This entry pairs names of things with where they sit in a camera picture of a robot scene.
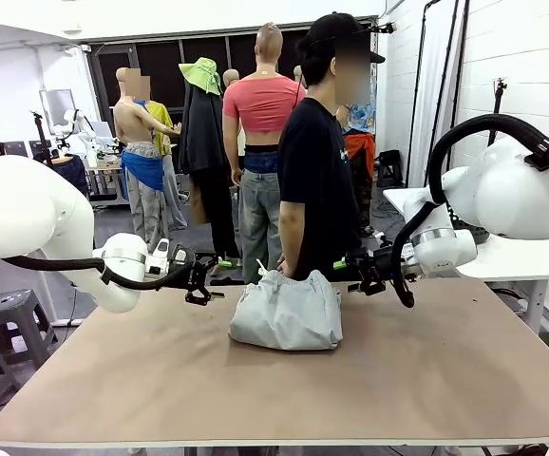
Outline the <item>grey computer monitor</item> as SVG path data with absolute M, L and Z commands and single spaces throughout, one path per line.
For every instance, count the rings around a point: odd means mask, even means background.
M 76 105 L 70 89 L 43 89 L 39 91 L 48 130 L 55 135 L 73 119 Z

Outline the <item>shirtless tan mannequin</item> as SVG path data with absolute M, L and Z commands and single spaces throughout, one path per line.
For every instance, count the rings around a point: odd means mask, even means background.
M 158 121 L 137 100 L 149 98 L 149 82 L 138 68 L 120 67 L 116 70 L 120 98 L 113 108 L 116 137 L 122 143 L 152 142 L 152 132 L 157 131 L 168 137 L 177 137 L 181 124 L 173 127 Z

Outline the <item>dark blue jeans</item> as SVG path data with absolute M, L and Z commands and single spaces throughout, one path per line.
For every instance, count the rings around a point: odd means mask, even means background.
M 53 164 L 54 169 L 85 197 L 89 196 L 89 188 L 86 180 L 85 166 L 77 155 L 71 155 L 67 161 Z

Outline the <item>black baseball cap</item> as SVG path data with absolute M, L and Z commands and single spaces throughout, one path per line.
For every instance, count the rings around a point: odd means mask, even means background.
M 383 64 L 386 58 L 370 49 L 371 35 L 372 29 L 362 25 L 354 16 L 333 12 L 314 21 L 297 47 L 303 64 L 328 63 L 338 50 L 366 52 L 372 64 Z

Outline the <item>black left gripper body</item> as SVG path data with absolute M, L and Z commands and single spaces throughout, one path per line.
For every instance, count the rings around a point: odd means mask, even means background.
M 177 289 L 198 290 L 205 287 L 208 264 L 203 261 L 175 261 L 175 287 Z

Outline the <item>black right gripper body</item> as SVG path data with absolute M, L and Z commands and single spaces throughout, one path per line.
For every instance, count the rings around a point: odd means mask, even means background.
M 369 260 L 369 280 L 384 282 L 401 277 L 401 255 L 393 251 L 373 251 Z

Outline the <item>grey training pants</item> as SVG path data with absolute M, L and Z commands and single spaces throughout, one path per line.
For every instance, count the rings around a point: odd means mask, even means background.
M 341 293 L 318 271 L 293 280 L 270 271 L 243 291 L 229 336 L 288 352 L 330 351 L 343 340 Z

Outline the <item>orange cloth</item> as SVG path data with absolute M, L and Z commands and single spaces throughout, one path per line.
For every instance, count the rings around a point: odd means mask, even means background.
M 368 168 L 373 166 L 376 153 L 374 136 L 369 133 L 348 134 L 345 144 L 350 159 L 363 155 Z

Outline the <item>person in black t-shirt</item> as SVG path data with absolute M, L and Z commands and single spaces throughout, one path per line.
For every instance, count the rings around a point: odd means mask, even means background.
M 318 271 L 331 282 L 359 278 L 332 266 L 362 248 L 350 158 L 337 109 L 369 93 L 366 52 L 336 52 L 327 63 L 303 64 L 306 95 L 293 109 L 278 144 L 280 202 L 305 205 L 305 227 L 294 280 Z

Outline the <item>pale grey wide jeans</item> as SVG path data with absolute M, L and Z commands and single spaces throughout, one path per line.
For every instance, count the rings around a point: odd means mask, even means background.
M 260 280 L 258 260 L 268 270 L 277 268 L 282 253 L 279 206 L 277 174 L 245 170 L 240 181 L 238 222 L 246 283 Z

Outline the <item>black trousers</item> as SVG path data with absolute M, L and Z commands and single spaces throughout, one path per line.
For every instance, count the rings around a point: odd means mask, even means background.
M 199 170 L 191 175 L 200 191 L 205 215 L 211 225 L 216 254 L 222 258 L 240 258 L 232 215 L 228 171 L 224 167 Z

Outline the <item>black step stool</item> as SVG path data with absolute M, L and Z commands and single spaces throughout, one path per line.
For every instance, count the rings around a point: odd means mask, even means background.
M 375 159 L 376 184 L 380 188 L 403 185 L 401 154 L 399 150 L 382 151 Z

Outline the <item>dark blue denim shorts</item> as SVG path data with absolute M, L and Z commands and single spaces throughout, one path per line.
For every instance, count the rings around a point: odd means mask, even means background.
M 278 145 L 245 145 L 244 169 L 256 174 L 277 172 Z

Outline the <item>light grey trousers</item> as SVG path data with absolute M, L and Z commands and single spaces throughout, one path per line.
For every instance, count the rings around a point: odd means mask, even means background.
M 162 157 L 163 191 L 170 214 L 169 225 L 172 229 L 182 230 L 188 224 L 181 211 L 180 195 L 172 155 Z

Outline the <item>tall bald tan mannequin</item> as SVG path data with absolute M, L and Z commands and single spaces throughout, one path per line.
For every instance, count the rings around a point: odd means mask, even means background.
M 263 25 L 256 36 L 256 70 L 244 78 L 272 78 L 281 75 L 277 72 L 277 62 L 281 55 L 283 36 L 281 30 L 272 23 Z M 245 133 L 245 143 L 251 145 L 278 144 L 281 132 L 246 132 L 240 121 L 222 114 L 222 134 L 224 150 L 231 168 L 231 180 L 240 184 L 241 169 L 238 160 L 238 133 Z

